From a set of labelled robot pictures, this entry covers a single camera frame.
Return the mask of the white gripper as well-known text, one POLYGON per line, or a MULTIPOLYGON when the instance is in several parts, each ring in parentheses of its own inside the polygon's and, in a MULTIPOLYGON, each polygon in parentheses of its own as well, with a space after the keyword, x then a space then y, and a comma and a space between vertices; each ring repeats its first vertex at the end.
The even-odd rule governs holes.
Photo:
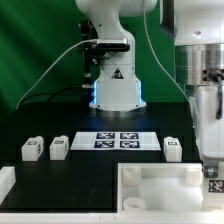
MULTIPOLYGON (((190 110, 201 159, 224 159, 224 106, 221 119, 217 119, 218 88, 198 86, 190 98, 190 110)), ((218 177, 216 165, 205 165, 204 177, 218 177)))

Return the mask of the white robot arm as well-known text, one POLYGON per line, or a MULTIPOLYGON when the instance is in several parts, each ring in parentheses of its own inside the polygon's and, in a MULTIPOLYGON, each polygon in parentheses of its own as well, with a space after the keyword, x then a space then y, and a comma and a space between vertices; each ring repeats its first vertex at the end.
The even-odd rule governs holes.
POLYGON ((174 37, 176 81, 195 127, 204 176, 217 179, 224 162, 224 0, 75 0, 94 25, 103 52, 90 107, 107 116, 143 108, 135 75, 135 39, 120 17, 145 15, 160 6, 161 26, 174 37))

